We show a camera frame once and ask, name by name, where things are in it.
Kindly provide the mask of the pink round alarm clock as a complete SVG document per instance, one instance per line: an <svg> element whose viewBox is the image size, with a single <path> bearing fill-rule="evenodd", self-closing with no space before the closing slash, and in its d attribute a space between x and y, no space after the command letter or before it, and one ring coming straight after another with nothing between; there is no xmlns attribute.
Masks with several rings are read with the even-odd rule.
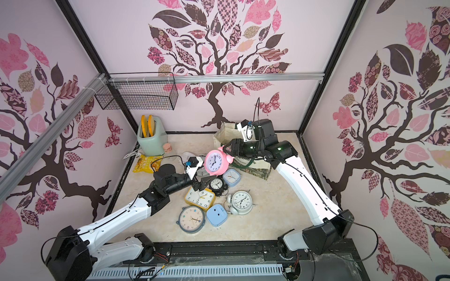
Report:
<svg viewBox="0 0 450 281"><path fill-rule="evenodd" d="M227 154L223 147L210 151L205 158L205 171L211 176L223 175L233 163L234 157Z"/></svg>

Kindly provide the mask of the canvas tote bag green handles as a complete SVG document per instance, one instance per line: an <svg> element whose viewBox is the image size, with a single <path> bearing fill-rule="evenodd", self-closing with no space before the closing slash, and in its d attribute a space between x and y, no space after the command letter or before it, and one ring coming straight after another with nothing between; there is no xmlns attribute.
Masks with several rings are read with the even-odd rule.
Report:
<svg viewBox="0 0 450 281"><path fill-rule="evenodd" d="M238 139L239 152L235 156L233 165L243 172L267 180L271 173L271 166L250 150L250 142L255 141L255 137L253 131L247 128L248 126L242 127L240 123L223 123L213 136L214 147L219 148L228 145L233 139Z"/></svg>

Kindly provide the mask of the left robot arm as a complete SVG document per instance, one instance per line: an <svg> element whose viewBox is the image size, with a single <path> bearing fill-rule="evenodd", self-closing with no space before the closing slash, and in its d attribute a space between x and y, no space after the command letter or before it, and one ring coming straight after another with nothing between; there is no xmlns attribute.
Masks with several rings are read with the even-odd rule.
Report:
<svg viewBox="0 0 450 281"><path fill-rule="evenodd" d="M134 224L147 219L170 202L170 195L186 187L203 191L214 176L196 178L196 169L179 174L174 165L162 165L149 188L125 207L75 229L68 226L56 237L43 263L57 281L85 281L93 272L124 261L147 263L154 258L153 242L143 233L123 242L109 241Z"/></svg>

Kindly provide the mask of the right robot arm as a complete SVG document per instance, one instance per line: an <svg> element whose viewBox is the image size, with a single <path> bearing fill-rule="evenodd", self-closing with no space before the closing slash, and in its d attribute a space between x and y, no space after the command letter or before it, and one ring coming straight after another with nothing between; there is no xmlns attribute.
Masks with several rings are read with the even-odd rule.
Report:
<svg viewBox="0 0 450 281"><path fill-rule="evenodd" d="M346 238L354 223L353 214L341 209L325 194L306 170L293 145L278 139L273 123L269 119L245 120L237 129L241 138L233 138L219 149L232 157L261 158L269 163L293 189L310 217L312 226L281 236L284 251L307 249L321 255Z"/></svg>

